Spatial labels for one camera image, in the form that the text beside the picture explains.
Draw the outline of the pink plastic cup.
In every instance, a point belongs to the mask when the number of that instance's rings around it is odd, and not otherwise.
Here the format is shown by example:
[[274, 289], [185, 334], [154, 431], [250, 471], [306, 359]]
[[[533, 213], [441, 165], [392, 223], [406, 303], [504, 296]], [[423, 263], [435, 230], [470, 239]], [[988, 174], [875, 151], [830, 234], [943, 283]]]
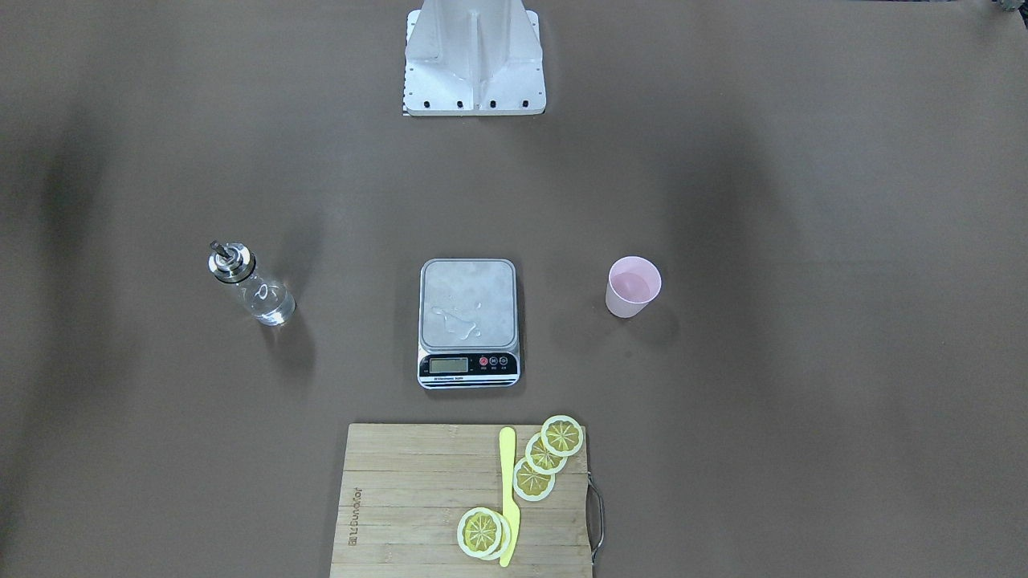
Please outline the pink plastic cup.
[[662, 275], [654, 263], [636, 255], [621, 257], [607, 274], [607, 311], [621, 319], [634, 317], [657, 299], [662, 288]]

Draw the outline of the glass sauce bottle metal spout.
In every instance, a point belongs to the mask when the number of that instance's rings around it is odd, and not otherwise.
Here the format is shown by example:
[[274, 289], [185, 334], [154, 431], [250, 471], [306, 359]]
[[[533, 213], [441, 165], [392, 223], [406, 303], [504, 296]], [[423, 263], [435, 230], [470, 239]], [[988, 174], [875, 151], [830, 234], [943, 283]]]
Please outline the glass sauce bottle metal spout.
[[256, 254], [242, 242], [210, 242], [208, 268], [261, 324], [276, 327], [293, 317], [296, 300], [292, 292], [282, 279], [261, 270]]

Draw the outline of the silver digital kitchen scale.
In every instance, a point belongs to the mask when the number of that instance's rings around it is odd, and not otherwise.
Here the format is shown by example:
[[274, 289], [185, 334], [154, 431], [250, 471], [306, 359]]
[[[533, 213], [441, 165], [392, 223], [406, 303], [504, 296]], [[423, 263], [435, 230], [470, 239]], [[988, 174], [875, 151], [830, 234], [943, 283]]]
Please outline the silver digital kitchen scale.
[[510, 260], [427, 260], [418, 305], [423, 389], [506, 388], [521, 378], [518, 278]]

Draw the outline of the yellow plastic knife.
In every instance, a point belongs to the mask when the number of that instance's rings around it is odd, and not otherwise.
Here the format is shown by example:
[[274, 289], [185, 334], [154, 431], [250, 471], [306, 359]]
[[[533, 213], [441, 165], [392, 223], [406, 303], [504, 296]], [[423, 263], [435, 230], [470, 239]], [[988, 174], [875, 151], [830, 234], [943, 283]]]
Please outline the yellow plastic knife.
[[500, 553], [499, 564], [502, 568], [509, 567], [516, 549], [519, 526], [520, 508], [514, 500], [514, 480], [516, 464], [517, 436], [516, 431], [505, 425], [499, 431], [499, 451], [500, 451], [500, 479], [502, 479], [502, 515], [509, 523], [510, 540], [509, 545]]

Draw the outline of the bamboo cutting board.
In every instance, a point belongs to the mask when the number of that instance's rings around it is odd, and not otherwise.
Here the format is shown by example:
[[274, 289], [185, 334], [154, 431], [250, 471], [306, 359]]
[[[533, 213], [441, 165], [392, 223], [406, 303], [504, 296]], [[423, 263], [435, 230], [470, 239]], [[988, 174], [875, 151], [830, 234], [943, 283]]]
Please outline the bamboo cutting board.
[[[502, 515], [499, 431], [504, 425], [348, 426], [332, 577], [592, 577], [605, 544], [605, 504], [587, 446], [539, 502], [514, 494], [519, 535], [509, 567], [458, 548], [460, 517]], [[538, 425], [511, 425], [516, 460]]]

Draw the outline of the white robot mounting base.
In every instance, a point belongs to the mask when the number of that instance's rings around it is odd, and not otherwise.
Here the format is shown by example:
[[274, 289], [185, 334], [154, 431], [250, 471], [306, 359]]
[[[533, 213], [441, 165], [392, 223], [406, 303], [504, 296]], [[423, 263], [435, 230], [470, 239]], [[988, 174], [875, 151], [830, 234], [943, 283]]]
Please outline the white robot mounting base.
[[541, 23], [521, 1], [425, 1], [408, 12], [402, 112], [540, 115], [547, 109]]

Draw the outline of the lemon slice under pair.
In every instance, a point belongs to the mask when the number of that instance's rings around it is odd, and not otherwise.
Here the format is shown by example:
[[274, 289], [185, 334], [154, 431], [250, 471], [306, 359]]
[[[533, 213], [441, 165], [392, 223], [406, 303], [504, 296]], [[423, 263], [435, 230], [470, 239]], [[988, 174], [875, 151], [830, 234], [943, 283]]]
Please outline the lemon slice under pair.
[[482, 559], [486, 559], [486, 562], [502, 557], [512, 542], [512, 530], [507, 517], [495, 512], [493, 512], [493, 517], [495, 517], [495, 520], [498, 520], [499, 523], [500, 541], [498, 542], [498, 545], [495, 545], [493, 552], [489, 553], [488, 556], [482, 557]]

